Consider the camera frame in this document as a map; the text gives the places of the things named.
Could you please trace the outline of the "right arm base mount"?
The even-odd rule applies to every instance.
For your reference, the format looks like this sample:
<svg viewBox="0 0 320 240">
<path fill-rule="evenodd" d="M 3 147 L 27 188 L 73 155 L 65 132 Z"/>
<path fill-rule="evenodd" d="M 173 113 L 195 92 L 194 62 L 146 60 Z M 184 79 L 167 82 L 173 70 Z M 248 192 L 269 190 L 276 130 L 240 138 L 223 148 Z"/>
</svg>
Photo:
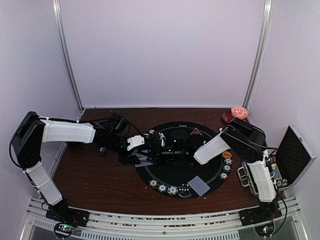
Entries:
<svg viewBox="0 0 320 240">
<path fill-rule="evenodd" d="M 247 208 L 239 212 L 242 226 L 254 225 L 255 233 L 260 237 L 270 237 L 276 231 L 275 219 L 282 216 L 280 209 L 270 206 Z"/>
</svg>

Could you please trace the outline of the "blue-backed playing card deck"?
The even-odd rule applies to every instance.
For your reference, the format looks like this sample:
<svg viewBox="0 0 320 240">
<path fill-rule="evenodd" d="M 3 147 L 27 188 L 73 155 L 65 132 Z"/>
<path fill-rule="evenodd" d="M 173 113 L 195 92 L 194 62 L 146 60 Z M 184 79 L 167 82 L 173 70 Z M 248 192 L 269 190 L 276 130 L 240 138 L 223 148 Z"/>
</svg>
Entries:
<svg viewBox="0 0 320 240">
<path fill-rule="evenodd" d="M 135 150 L 131 155 L 136 156 L 140 161 L 146 161 L 148 159 L 146 155 L 139 153 L 138 150 Z"/>
</svg>

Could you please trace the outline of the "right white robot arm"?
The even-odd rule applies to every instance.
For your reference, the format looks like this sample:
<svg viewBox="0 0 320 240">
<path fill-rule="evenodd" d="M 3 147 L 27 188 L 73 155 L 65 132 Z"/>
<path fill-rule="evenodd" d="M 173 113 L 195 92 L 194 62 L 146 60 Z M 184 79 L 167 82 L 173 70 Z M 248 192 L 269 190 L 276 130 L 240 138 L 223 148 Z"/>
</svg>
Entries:
<svg viewBox="0 0 320 240">
<path fill-rule="evenodd" d="M 196 169 L 208 164 L 223 152 L 232 150 L 246 163 L 257 187 L 258 199 L 263 204 L 256 210 L 258 219 L 266 221 L 276 212 L 278 188 L 275 186 L 271 166 L 273 155 L 268 151 L 276 153 L 278 148 L 267 146 L 266 135 L 262 129 L 234 118 L 200 146 L 195 146 L 190 138 L 184 135 L 173 136 L 171 139 L 173 143 L 166 145 L 165 138 L 158 132 L 150 134 L 147 152 L 155 164 L 164 165 L 175 161 Z"/>
</svg>

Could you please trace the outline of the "orange big blind button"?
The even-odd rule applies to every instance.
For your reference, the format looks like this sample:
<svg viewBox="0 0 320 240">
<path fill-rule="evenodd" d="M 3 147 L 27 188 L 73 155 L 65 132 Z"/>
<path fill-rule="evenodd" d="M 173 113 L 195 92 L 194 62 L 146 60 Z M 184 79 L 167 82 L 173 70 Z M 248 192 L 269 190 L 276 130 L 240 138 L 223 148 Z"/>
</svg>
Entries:
<svg viewBox="0 0 320 240">
<path fill-rule="evenodd" d="M 224 152 L 222 153 L 222 157 L 223 157 L 224 159 L 231 159 L 231 158 L 232 158 L 232 154 L 231 154 L 229 151 L 224 151 Z"/>
</svg>

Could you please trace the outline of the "clear round dealer button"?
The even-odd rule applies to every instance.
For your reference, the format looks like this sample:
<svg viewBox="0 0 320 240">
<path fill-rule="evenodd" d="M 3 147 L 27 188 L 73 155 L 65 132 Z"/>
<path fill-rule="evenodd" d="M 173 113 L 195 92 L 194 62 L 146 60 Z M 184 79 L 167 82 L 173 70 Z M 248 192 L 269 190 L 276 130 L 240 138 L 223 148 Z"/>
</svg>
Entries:
<svg viewBox="0 0 320 240">
<path fill-rule="evenodd" d="M 182 184 L 177 188 L 177 193 L 180 198 L 190 198 L 193 190 L 188 184 Z"/>
</svg>

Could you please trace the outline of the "red black triangular all-in marker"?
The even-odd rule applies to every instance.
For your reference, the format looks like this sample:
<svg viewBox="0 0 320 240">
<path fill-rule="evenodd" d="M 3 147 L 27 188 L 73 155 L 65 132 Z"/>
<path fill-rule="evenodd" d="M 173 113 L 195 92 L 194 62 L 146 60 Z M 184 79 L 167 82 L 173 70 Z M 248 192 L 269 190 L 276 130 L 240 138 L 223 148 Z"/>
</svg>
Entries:
<svg viewBox="0 0 320 240">
<path fill-rule="evenodd" d="M 195 136 L 202 136 L 203 134 L 201 133 L 201 131 L 195 127 L 194 130 L 190 133 L 191 136 L 195 135 Z"/>
</svg>

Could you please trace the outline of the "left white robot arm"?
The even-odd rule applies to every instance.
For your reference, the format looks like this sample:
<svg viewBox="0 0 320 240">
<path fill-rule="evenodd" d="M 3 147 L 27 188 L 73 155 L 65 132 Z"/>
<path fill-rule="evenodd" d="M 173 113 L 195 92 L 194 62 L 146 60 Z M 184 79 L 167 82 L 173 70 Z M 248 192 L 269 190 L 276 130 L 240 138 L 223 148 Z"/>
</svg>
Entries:
<svg viewBox="0 0 320 240">
<path fill-rule="evenodd" d="M 72 120 L 29 111 L 12 134 L 9 155 L 44 198 L 53 215 L 67 222 L 72 218 L 72 211 L 51 175 L 56 166 L 53 157 L 67 143 L 86 144 L 112 150 L 134 163 L 137 158 L 131 157 L 131 152 L 147 141 L 141 131 L 134 136 L 124 135 L 126 128 L 134 128 L 134 125 L 116 113 L 98 119 Z"/>
</svg>

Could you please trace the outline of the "green blue poker chip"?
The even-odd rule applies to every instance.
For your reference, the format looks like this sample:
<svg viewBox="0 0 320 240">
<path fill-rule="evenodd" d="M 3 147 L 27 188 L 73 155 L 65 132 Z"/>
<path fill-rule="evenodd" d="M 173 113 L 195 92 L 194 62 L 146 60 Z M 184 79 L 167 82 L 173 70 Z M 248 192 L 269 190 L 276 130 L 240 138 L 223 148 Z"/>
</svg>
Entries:
<svg viewBox="0 0 320 240">
<path fill-rule="evenodd" d="M 232 170 L 231 166 L 230 165 L 224 165 L 223 166 L 223 171 L 226 172 L 226 173 L 230 173 Z"/>
<path fill-rule="evenodd" d="M 157 187 L 157 190 L 160 192 L 160 193 L 165 193 L 167 191 L 167 186 L 164 185 L 164 184 L 160 184 L 158 187 Z"/>
</svg>

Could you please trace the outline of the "dealt blue-backed card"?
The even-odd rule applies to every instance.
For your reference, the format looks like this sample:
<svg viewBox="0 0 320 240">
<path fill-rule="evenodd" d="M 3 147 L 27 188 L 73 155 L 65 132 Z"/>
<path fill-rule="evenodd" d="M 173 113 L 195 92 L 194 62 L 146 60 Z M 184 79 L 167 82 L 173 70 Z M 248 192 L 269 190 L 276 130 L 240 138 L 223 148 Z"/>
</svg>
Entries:
<svg viewBox="0 0 320 240">
<path fill-rule="evenodd" d="M 139 167 L 145 167 L 145 166 L 150 166 L 150 165 L 153 165 L 153 163 L 148 160 L 143 160 L 140 163 L 136 163 L 134 166 L 136 168 L 139 168 Z"/>
<path fill-rule="evenodd" d="M 193 179 L 188 181 L 187 184 L 198 194 L 199 197 L 202 197 L 211 189 L 211 187 L 199 176 L 195 176 Z"/>
</svg>

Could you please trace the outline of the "white blue poker chip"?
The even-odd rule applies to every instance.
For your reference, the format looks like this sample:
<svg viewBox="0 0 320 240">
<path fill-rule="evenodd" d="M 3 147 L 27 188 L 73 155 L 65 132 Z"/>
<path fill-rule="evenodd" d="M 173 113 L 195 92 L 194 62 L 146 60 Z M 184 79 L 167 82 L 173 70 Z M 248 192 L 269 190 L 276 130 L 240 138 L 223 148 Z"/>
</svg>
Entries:
<svg viewBox="0 0 320 240">
<path fill-rule="evenodd" d="M 171 196 L 176 195 L 178 193 L 178 188 L 176 186 L 171 185 L 167 188 L 167 193 Z"/>
<path fill-rule="evenodd" d="M 230 165 L 232 165 L 232 163 L 233 163 L 233 160 L 232 160 L 232 159 L 230 159 L 230 158 L 225 158 L 225 159 L 224 159 L 224 164 L 225 164 L 225 165 L 229 165 L 229 166 L 230 166 Z"/>
</svg>

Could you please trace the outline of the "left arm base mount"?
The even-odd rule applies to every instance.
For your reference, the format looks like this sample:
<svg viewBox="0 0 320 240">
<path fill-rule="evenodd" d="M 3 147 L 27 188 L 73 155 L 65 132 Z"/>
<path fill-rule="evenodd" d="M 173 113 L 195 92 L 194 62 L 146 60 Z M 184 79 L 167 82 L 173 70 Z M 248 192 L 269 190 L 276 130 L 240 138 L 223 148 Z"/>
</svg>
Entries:
<svg viewBox="0 0 320 240">
<path fill-rule="evenodd" d="M 59 239 L 69 238 L 78 227 L 86 227 L 90 213 L 69 207 L 66 203 L 48 206 L 46 218 L 55 220 L 57 223 L 53 227 L 53 233 Z"/>
</svg>

